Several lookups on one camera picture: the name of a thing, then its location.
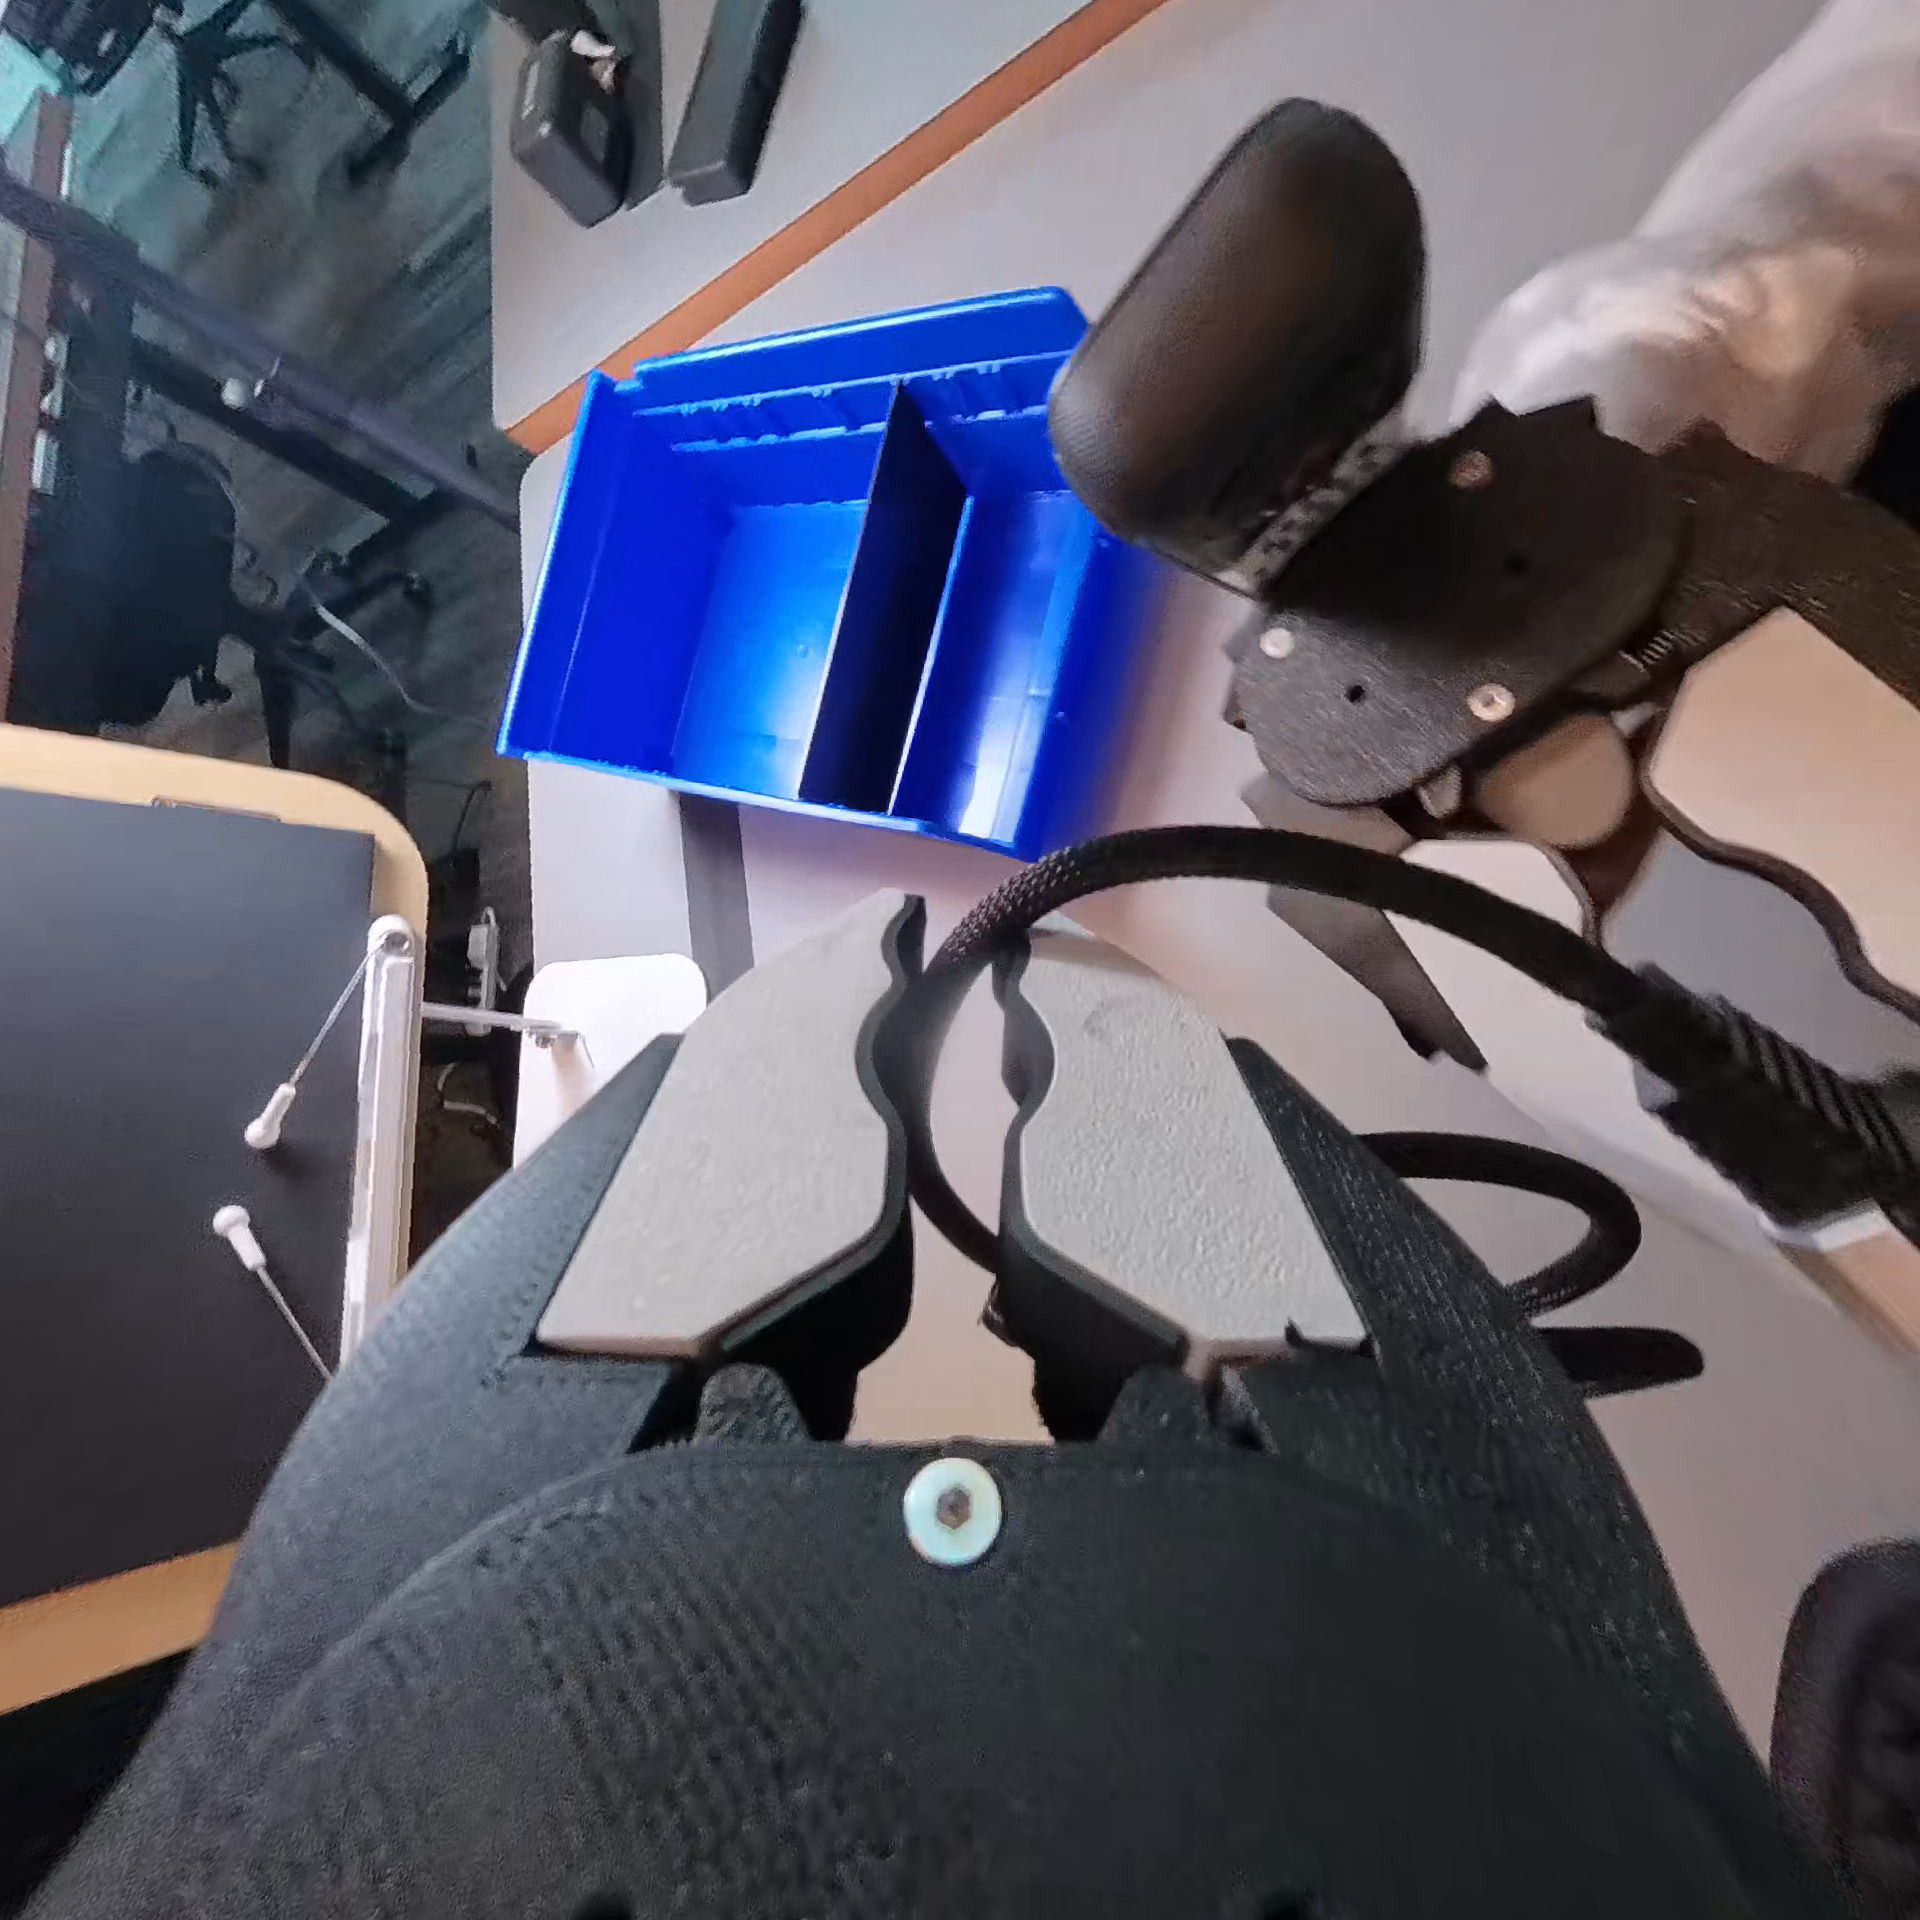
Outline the blue storage bin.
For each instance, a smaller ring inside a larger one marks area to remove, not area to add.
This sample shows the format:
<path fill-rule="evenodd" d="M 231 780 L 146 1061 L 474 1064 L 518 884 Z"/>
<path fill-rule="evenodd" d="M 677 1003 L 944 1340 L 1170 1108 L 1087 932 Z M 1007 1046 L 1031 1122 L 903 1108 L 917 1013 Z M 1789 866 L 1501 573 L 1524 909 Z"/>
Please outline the blue storage bin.
<path fill-rule="evenodd" d="M 1087 334 L 1029 288 L 588 376 L 496 747 L 1038 859 L 1114 788 L 1168 571 L 1050 444 Z M 890 814 L 800 801 L 896 385 L 966 485 Z"/>

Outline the black board with wooden edge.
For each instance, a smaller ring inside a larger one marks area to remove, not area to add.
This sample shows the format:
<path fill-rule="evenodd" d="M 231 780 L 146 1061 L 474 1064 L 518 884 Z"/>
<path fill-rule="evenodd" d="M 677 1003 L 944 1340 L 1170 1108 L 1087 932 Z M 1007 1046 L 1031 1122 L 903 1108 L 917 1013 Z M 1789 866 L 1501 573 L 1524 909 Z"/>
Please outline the black board with wooden edge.
<path fill-rule="evenodd" d="M 5 726 L 5 1714 L 206 1636 L 348 1363 L 332 1009 L 426 909 L 342 785 Z"/>

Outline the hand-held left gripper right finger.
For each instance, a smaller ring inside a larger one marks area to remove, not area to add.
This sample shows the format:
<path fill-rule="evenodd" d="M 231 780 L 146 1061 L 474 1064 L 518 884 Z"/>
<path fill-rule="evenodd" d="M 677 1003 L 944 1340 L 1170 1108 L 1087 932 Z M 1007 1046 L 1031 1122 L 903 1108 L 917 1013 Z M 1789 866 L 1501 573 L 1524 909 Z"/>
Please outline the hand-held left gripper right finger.
<path fill-rule="evenodd" d="M 1027 944 L 997 971 L 1015 1099 L 999 1310 L 1040 1361 L 1214 1376 L 1366 1333 L 1230 1044 L 1109 944 Z"/>

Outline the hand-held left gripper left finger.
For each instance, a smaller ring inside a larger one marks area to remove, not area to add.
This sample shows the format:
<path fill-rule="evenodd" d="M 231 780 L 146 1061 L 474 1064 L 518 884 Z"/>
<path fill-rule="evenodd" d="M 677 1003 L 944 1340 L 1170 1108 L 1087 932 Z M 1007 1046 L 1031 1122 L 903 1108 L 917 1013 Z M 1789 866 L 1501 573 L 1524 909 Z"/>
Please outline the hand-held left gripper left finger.
<path fill-rule="evenodd" d="M 555 1354 L 708 1363 L 904 1328 L 904 1124 L 879 1036 L 920 971 L 920 901 L 879 889 L 727 985 L 679 1036 L 536 1326 Z"/>

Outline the white metal stand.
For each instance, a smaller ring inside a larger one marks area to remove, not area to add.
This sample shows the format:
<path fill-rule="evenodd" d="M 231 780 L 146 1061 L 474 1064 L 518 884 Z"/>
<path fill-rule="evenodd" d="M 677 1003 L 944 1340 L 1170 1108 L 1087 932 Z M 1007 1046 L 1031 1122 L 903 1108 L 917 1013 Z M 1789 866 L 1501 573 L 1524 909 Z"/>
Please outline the white metal stand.
<path fill-rule="evenodd" d="M 352 1181 L 342 1262 L 339 1355 L 348 1361 L 388 1308 L 407 1273 L 422 1033 L 429 1024 L 477 1024 L 514 1041 L 518 1083 L 510 1104 L 518 1166 L 651 1043 L 677 1038 L 708 990 L 679 954 L 619 956 L 542 968 L 522 1016 L 422 997 L 422 936 L 403 916 L 367 925 L 332 1022 L 352 1043 Z"/>

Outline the person's right forearm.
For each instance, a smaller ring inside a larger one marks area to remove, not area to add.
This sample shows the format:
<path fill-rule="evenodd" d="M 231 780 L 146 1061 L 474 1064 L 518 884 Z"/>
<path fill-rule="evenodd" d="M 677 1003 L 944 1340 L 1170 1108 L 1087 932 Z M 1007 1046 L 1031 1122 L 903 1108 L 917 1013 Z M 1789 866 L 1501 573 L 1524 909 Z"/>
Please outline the person's right forearm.
<path fill-rule="evenodd" d="M 1666 451 L 1712 426 L 1830 482 L 1918 376 L 1918 5 L 1827 5 L 1623 240 L 1536 273 L 1472 338 L 1450 420 L 1594 400 Z"/>

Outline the small black adapter box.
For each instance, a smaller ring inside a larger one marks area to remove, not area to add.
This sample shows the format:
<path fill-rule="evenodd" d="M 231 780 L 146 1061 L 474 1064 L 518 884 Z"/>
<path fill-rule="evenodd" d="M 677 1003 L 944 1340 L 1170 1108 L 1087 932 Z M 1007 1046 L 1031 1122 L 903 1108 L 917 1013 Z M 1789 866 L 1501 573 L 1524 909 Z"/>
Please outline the small black adapter box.
<path fill-rule="evenodd" d="M 551 33 L 518 64 L 510 156 L 581 229 L 629 202 L 637 140 L 624 76 L 598 29 Z"/>

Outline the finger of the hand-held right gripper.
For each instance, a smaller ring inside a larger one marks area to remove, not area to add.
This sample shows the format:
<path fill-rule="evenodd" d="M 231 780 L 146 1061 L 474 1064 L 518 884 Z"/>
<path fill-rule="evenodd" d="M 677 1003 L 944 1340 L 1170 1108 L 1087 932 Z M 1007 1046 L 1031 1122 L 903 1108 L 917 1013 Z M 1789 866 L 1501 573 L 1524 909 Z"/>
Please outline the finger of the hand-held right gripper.
<path fill-rule="evenodd" d="M 1787 1226 L 1764 1221 L 1783 1260 L 1893 1354 L 1918 1354 L 1918 1249 L 1878 1206 Z"/>
<path fill-rule="evenodd" d="M 1916 704 L 1836 638 L 1773 608 L 1694 665 L 1638 792 L 1694 853 L 1804 906 L 1838 970 L 1916 1017 Z"/>

